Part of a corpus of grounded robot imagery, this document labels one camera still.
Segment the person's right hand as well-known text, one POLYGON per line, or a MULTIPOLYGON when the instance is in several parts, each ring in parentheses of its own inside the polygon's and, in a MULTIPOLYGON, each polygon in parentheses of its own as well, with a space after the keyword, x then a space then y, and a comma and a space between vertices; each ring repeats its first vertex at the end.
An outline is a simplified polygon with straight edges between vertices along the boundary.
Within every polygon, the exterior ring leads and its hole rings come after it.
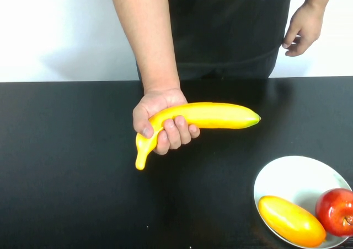
MULTIPOLYGON (((156 113, 172 106, 186 104, 187 100, 179 88, 166 90, 149 90, 133 110, 134 130, 146 138, 154 134, 149 119, 156 113)), ((188 124, 183 116, 168 119, 158 135, 154 152, 165 155, 169 150, 176 150, 188 144, 200 135, 200 129, 194 124, 188 124)))

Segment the person's left hand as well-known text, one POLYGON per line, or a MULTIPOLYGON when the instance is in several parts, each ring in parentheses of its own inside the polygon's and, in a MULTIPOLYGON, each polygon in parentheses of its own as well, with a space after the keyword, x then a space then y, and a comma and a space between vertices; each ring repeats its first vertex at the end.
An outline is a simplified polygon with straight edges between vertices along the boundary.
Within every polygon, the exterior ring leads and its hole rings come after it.
POLYGON ((304 54, 320 37, 324 6, 304 3, 292 16, 282 42, 285 56, 297 57, 304 54))

